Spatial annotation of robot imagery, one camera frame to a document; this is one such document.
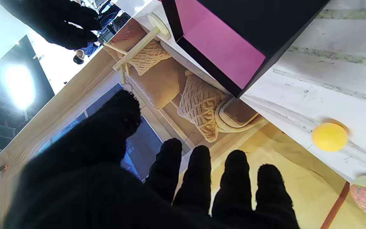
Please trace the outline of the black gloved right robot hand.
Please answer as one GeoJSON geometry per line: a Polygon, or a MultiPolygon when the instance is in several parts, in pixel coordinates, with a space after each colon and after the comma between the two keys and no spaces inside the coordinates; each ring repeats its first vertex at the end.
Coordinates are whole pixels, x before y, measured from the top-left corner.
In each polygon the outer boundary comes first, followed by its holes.
{"type": "Polygon", "coordinates": [[[96,42],[93,31],[102,29],[95,10],[70,0],[0,0],[0,5],[47,42],[68,50],[96,42]]]}

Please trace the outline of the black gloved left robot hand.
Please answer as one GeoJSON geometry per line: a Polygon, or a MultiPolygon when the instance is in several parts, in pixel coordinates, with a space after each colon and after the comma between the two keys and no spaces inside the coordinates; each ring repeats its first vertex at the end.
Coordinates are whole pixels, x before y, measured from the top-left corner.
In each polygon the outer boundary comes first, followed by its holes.
{"type": "Polygon", "coordinates": [[[23,168],[5,229],[298,229],[280,171],[257,173],[252,209],[250,166],[232,151],[214,201],[211,155],[195,147],[176,191],[182,143],[163,143],[143,183],[121,167],[126,141],[141,123],[139,102],[118,91],[100,110],[23,168]]]}

